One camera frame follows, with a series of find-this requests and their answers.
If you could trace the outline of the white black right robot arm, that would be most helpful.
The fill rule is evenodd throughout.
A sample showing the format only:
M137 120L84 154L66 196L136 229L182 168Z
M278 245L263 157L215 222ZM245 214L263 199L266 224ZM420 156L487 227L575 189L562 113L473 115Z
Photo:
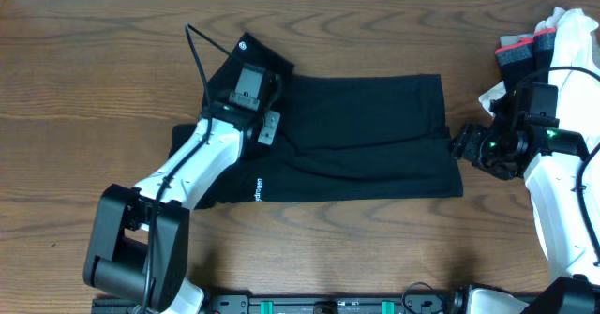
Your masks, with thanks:
M491 286L468 286L452 313L596 313L599 310L599 192L585 178L592 154L581 134L561 129L558 89L525 84L491 104L488 127L466 124L452 157L501 180L520 178L531 197L550 284L524 300Z

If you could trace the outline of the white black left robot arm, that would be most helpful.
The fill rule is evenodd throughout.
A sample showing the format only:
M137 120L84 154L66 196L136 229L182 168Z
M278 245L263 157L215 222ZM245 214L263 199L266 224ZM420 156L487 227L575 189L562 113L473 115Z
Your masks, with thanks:
M273 143L279 112L220 104L186 142L134 187L100 196L82 278L137 313L198 313L204 291L186 277L190 214L251 145Z

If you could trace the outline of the black t-shirt white logo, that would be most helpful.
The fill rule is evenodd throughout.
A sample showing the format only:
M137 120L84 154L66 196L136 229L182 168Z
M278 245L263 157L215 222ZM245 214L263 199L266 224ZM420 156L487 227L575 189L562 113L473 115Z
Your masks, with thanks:
M451 198L463 193L450 155L441 77L311 78L250 34L209 80L233 88L244 63L281 76L273 144L251 147L199 200L327 202Z

